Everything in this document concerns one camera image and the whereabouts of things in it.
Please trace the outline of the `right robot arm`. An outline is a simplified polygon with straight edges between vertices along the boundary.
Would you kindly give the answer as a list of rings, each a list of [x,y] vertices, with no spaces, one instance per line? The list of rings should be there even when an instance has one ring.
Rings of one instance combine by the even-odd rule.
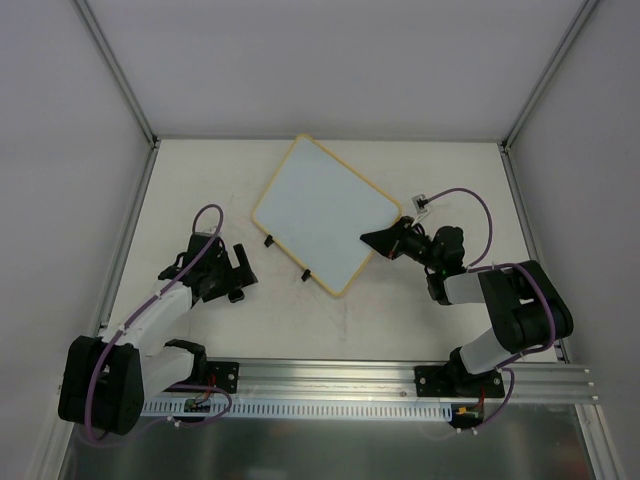
[[[538,262],[465,267],[459,227],[443,226],[430,237],[404,216],[387,229],[362,234],[360,240],[389,260],[407,256],[422,265],[428,292],[438,304],[486,307],[489,329],[452,351],[431,376],[459,395],[480,388],[489,372],[573,333],[572,314]]]

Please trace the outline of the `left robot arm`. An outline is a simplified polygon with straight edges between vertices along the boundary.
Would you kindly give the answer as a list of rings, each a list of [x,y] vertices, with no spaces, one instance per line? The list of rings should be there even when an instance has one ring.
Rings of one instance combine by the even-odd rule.
[[[189,401],[190,413],[207,412],[216,393],[234,394],[238,363],[212,361],[205,346],[164,335],[198,304],[222,297],[237,303],[257,282],[242,244],[229,251],[218,236],[192,234],[187,249],[159,273],[149,298],[127,320],[71,343],[59,418],[124,436],[145,402],[165,391],[200,393]]]

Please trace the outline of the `yellow framed whiteboard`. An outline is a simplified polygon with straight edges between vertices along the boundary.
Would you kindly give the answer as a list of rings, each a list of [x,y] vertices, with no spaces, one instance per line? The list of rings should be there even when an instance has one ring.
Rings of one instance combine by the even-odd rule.
[[[373,251],[360,236],[392,226],[401,204],[325,146],[301,134],[261,194],[254,224],[303,272],[340,297]]]

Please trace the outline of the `black whiteboard eraser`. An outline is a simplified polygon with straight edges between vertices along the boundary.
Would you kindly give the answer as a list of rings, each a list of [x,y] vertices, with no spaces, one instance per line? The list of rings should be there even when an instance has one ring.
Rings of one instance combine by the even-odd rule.
[[[234,304],[234,303],[237,303],[237,302],[240,302],[240,301],[244,300],[245,299],[245,294],[244,294],[244,292],[242,290],[235,290],[235,291],[230,292],[227,295],[227,298],[228,298],[230,303]]]

